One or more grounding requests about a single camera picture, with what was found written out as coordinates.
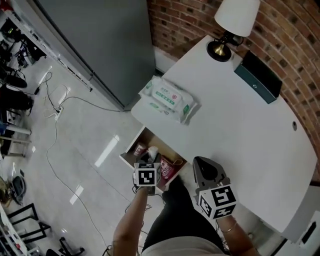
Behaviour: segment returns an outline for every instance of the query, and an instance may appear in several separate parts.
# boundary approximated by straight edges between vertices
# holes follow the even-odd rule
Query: white tile floor
[[[64,98],[66,86],[68,97],[81,97],[104,108],[114,109],[95,91],[89,92],[81,82],[49,58],[41,58],[23,70],[28,83],[25,91],[33,93],[48,70],[52,72],[48,90],[56,106]],[[40,93],[34,97],[31,115],[21,121],[24,127],[32,130],[32,143],[14,150],[23,150],[26,158],[5,158],[0,162],[1,176],[6,179],[12,175],[13,162],[17,172],[21,169],[25,173],[27,190],[23,205],[34,203],[40,219],[52,227],[48,238],[36,243],[44,254],[49,248],[57,250],[58,239],[64,236],[75,248],[84,247],[86,255],[101,255],[105,244],[111,243],[116,225],[134,197],[132,170],[119,155],[134,139],[142,124],[130,112],[105,111],[74,98],[63,104],[64,110],[57,121],[57,141],[48,153],[49,161],[58,177],[74,192],[80,186],[83,188],[79,197],[102,239],[84,205],[79,199],[71,200],[73,192],[55,177],[47,162],[46,152],[55,141],[55,120],[44,117],[53,113],[46,110],[52,108],[45,100],[46,96],[46,85],[42,84]],[[110,153],[103,154],[110,147]],[[191,166],[183,177],[190,181],[188,190],[194,192]],[[146,232],[163,208],[158,196],[150,197],[148,203],[152,209],[145,213],[143,230]],[[16,208],[12,202],[9,210]],[[245,229],[252,229],[258,218],[241,206],[238,212],[243,217]],[[141,245],[145,236],[141,233]]]

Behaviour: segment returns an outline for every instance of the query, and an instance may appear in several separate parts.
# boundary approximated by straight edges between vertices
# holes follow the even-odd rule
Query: desk drawer
[[[173,181],[175,177],[177,177],[180,170],[186,164],[187,161],[144,126],[133,139],[127,150],[119,156],[132,170],[135,169],[134,163],[136,161],[137,156],[134,155],[134,151],[137,143],[139,142],[143,143],[148,148],[151,146],[156,146],[159,149],[159,153],[161,153],[171,163],[178,159],[182,160],[182,164],[175,166],[174,175],[170,179],[164,179],[163,177],[161,177],[161,181],[158,183],[157,188],[159,191],[163,192],[166,189],[166,186],[171,181]]]

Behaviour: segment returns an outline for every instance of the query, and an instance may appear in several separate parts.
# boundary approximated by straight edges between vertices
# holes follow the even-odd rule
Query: black chair
[[[80,251],[79,252],[77,252],[75,254],[71,254],[69,252],[67,246],[66,246],[67,245],[66,239],[64,237],[61,237],[59,239],[59,242],[60,242],[61,247],[62,247],[61,249],[59,249],[59,252],[62,253],[61,256],[79,256],[80,254],[82,254],[85,251],[84,248],[80,247],[80,249],[79,249]],[[59,256],[59,254],[57,254],[54,250],[49,249],[49,250],[46,251],[45,256]]]

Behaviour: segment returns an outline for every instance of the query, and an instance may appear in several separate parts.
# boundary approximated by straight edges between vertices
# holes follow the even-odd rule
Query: bracelet
[[[222,232],[222,233],[228,233],[228,232],[230,232],[231,230],[233,230],[236,225],[237,225],[237,222],[235,222],[234,225],[233,225],[231,228],[229,228],[227,231],[223,231],[223,230],[221,229],[221,232]]]

